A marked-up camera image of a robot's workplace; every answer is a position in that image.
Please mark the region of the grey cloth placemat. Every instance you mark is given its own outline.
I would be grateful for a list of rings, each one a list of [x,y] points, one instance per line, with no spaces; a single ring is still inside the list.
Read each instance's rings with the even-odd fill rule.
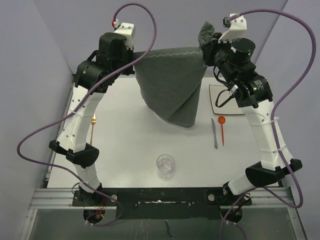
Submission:
[[[214,26],[206,21],[198,34],[199,46],[151,50],[134,64],[145,104],[167,123],[184,128],[195,124],[207,70],[201,47],[214,33]]]

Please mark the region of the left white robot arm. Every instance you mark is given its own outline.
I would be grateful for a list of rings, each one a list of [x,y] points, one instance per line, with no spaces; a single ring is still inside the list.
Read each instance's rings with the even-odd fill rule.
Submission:
[[[64,122],[58,138],[49,143],[51,150],[64,155],[73,163],[77,175],[81,178],[80,190],[85,191],[83,198],[92,206],[100,203],[102,193],[98,190],[101,183],[95,167],[99,150],[87,143],[87,133],[99,102],[119,74],[97,87],[80,108],[77,108],[77,105],[103,77],[133,60],[133,38],[132,33],[115,32],[105,33],[99,38],[98,49],[77,67],[68,110],[72,117]]]

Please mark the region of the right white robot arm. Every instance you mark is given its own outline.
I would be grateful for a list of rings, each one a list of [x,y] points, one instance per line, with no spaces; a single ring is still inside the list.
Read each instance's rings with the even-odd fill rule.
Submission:
[[[272,116],[270,85],[251,62],[254,42],[247,38],[222,42],[219,38],[217,34],[200,45],[204,63],[222,74],[221,83],[226,86],[229,99],[235,99],[247,118],[260,153],[260,160],[247,167],[244,175],[224,184],[223,200],[233,205],[243,192],[277,183],[303,165],[288,150],[278,120]]]

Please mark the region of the white square plate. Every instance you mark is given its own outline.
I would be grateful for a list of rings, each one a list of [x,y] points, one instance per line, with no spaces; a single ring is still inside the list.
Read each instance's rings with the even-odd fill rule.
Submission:
[[[218,99],[219,106],[230,97],[229,92],[228,92],[227,88],[223,85],[213,85],[213,84],[209,85],[209,97],[210,97],[210,101],[211,101],[212,112],[215,115],[227,115],[227,116],[241,116],[241,115],[243,115],[243,112],[238,107],[237,102],[234,98],[231,99],[230,101],[228,101],[222,107],[217,107],[215,105],[218,94],[222,91],[223,91],[223,93],[219,96],[219,99]]]

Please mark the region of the orange plastic spoon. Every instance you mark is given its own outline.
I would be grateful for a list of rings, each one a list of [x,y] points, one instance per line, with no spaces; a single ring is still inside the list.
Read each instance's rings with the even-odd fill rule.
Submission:
[[[218,123],[220,124],[221,127],[221,141],[222,141],[222,145],[225,145],[225,136],[224,136],[224,124],[226,122],[226,118],[222,115],[220,115],[218,117]]]

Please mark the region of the silver table knife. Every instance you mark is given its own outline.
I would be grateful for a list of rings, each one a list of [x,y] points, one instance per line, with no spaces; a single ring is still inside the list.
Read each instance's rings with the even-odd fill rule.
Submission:
[[[214,148],[217,150],[219,146],[218,146],[217,133],[216,133],[216,124],[213,118],[211,118],[211,127],[213,132]]]

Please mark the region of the clear plastic cup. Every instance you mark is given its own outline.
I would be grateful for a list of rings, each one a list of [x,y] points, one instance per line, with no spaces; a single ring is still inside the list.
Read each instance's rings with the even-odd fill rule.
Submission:
[[[170,179],[175,171],[175,160],[169,154],[162,154],[156,160],[158,176],[164,180]]]

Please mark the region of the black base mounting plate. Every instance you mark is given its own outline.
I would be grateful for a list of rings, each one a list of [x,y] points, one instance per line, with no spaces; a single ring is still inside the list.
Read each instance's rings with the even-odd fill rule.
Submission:
[[[72,206],[83,207],[83,217],[97,224],[108,210],[117,220],[219,220],[235,204],[228,219],[238,222],[250,196],[232,195],[222,187],[101,188],[101,194],[76,190]]]

